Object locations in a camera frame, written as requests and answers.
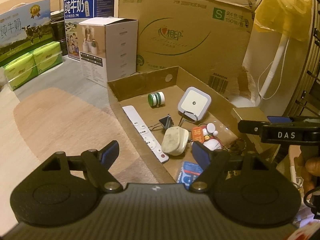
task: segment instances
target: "yellow plastic bag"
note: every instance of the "yellow plastic bag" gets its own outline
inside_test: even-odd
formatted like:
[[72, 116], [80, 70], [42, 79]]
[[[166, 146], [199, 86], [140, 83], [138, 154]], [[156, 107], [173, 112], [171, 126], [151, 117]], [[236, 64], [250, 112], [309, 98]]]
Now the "yellow plastic bag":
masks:
[[306, 40], [311, 24], [312, 0], [262, 0], [254, 26], [259, 32], [277, 31]]

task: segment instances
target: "open cardboard tray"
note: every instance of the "open cardboard tray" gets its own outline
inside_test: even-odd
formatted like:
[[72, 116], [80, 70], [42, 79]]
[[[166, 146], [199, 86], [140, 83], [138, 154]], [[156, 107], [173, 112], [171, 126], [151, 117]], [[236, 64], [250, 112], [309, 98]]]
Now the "open cardboard tray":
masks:
[[[178, 111], [178, 103], [188, 87], [196, 87], [210, 95], [212, 99], [207, 113], [199, 123], [213, 122], [219, 132], [218, 138], [225, 145], [228, 145], [236, 138], [243, 138], [247, 142], [247, 148], [255, 150], [247, 136], [241, 134], [237, 129], [237, 120], [231, 115], [234, 106], [222, 95], [181, 67], [170, 67], [132, 75], [110, 81], [108, 86], [112, 110], [141, 158], [159, 183], [174, 182], [183, 161], [196, 163], [191, 153], [191, 144], [187, 144], [186, 150], [182, 155], [169, 156], [169, 160], [161, 164], [122, 110], [123, 106], [134, 106], [147, 126], [158, 123], [158, 120], [167, 116], [167, 114], [170, 114], [174, 124], [178, 125], [182, 116]], [[164, 93], [165, 105], [151, 108], [148, 104], [148, 94], [157, 91]], [[182, 125], [183, 128], [188, 130], [194, 126], [194, 124], [188, 122], [184, 122]], [[152, 133], [161, 144], [164, 137], [162, 127], [154, 129]]]

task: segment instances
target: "white cable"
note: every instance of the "white cable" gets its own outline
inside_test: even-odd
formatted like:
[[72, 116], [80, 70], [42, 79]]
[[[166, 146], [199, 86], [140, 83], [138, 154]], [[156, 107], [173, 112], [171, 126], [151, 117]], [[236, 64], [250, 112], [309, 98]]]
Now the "white cable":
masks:
[[285, 55], [287, 54], [287, 48], [288, 48], [288, 45], [289, 45], [289, 40], [290, 40], [290, 39], [288, 39], [287, 45], [285, 46], [285, 50], [284, 50], [284, 55], [283, 55], [283, 60], [282, 60], [282, 68], [281, 68], [279, 85], [278, 85], [276, 91], [273, 93], [273, 95], [272, 95], [271, 97], [269, 97], [269, 98], [264, 98], [264, 97], [261, 95], [261, 93], [260, 93], [260, 88], [259, 88], [259, 81], [260, 81], [260, 78], [261, 78], [261, 76], [263, 75], [263, 73], [266, 72], [266, 70], [270, 67], [270, 65], [273, 63], [273, 61], [270, 62], [270, 64], [267, 66], [267, 68], [261, 73], [261, 75], [260, 75], [259, 78], [258, 78], [258, 93], [259, 93], [260, 97], [261, 97], [262, 99], [264, 99], [264, 100], [268, 100], [268, 99], [272, 98], [272, 97], [278, 92], [278, 89], [279, 89], [279, 87], [280, 87], [281, 80], [282, 80], [282, 72], [283, 72], [283, 67], [284, 67], [284, 60], [285, 60]]
[[24, 3], [24, 2], [22, 2], [22, 3], [19, 3], [19, 4], [16, 4], [15, 6], [13, 6], [9, 11], [11, 11], [12, 9], [15, 9], [16, 7], [20, 7], [20, 6], [22, 6], [22, 5], [26, 5], [27, 3]]

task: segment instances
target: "beige rug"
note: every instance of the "beige rug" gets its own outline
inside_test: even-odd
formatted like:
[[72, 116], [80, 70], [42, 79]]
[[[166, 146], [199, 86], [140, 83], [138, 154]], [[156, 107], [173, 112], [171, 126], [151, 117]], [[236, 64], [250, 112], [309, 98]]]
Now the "beige rug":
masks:
[[80, 155], [101, 149], [112, 140], [120, 154], [110, 172], [122, 184], [156, 183], [112, 110], [102, 111], [58, 88], [49, 88], [25, 98], [13, 111], [20, 135], [43, 162], [56, 151]]

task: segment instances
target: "cardboard hole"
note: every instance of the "cardboard hole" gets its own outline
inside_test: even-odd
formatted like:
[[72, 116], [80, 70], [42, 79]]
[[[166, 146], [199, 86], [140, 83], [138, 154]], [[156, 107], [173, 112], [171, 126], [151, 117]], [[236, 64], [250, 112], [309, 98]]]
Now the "cardboard hole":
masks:
[[172, 74], [168, 74], [166, 77], [165, 77], [165, 81], [166, 82], [169, 82], [170, 80], [172, 80], [173, 76]]

